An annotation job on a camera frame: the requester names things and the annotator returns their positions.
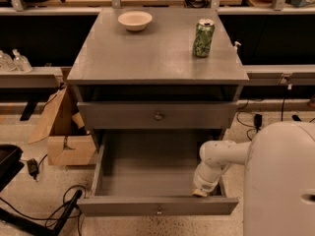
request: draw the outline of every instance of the green can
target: green can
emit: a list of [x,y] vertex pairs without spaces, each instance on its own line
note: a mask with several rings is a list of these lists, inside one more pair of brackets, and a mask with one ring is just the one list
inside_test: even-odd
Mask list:
[[193,53],[197,57],[207,57],[215,32],[215,22],[210,19],[201,19],[196,25],[196,38]]

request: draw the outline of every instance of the plastic bottle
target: plastic bottle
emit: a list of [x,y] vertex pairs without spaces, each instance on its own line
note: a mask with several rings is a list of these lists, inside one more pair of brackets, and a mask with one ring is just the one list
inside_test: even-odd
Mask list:
[[17,49],[13,50],[13,54],[15,55],[13,62],[20,72],[28,73],[32,70],[32,66],[26,56],[21,55]]
[[8,53],[0,50],[0,70],[3,71],[13,71],[16,69],[16,65],[14,64],[11,56]]

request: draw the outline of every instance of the concrete floor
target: concrete floor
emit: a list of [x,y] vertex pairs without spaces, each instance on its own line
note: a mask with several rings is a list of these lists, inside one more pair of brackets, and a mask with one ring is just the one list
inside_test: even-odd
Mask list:
[[[297,114],[302,121],[315,118],[315,108],[308,107],[307,100],[287,100],[284,105],[283,119],[291,121],[291,116]],[[253,114],[263,115],[263,127],[281,121],[281,100],[241,101],[239,106],[244,106],[239,114],[239,119],[252,125]],[[0,144],[13,144],[24,151],[22,160],[36,159],[37,162],[46,155],[47,140],[28,145],[27,140],[39,117],[37,109],[29,121],[20,122],[19,118],[24,104],[0,104]],[[250,129],[234,119],[224,139],[237,143],[248,142],[246,135]],[[231,215],[225,216],[128,216],[128,217],[81,217],[81,235],[83,236],[241,236],[243,235],[243,175],[244,167],[232,165],[223,176],[229,197],[239,197],[239,204]],[[39,218],[46,218],[60,205],[62,198],[69,187],[83,185],[88,190],[91,188],[94,176],[93,166],[51,166],[47,159],[39,168],[37,181],[24,167],[17,177],[1,192],[1,198],[11,203],[19,211]],[[72,197],[74,191],[69,192],[66,198]],[[11,209],[0,202],[0,207]],[[79,235],[77,219],[69,219],[60,235]],[[22,236],[29,235],[21,232],[8,224],[0,223],[0,235]]]

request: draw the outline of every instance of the drawer handle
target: drawer handle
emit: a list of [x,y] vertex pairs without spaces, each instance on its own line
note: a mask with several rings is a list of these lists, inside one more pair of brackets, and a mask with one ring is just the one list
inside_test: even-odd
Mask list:
[[159,113],[159,112],[157,112],[157,113],[155,114],[155,119],[156,119],[157,121],[161,121],[162,119],[164,119],[164,115],[161,114],[161,113]]

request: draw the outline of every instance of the drawer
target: drawer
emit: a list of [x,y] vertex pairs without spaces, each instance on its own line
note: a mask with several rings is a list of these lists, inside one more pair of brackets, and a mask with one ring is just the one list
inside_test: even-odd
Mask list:
[[95,168],[92,195],[80,199],[87,216],[231,214],[221,180],[213,195],[191,195],[206,132],[120,131],[106,134]]
[[88,129],[226,129],[236,102],[79,102]]

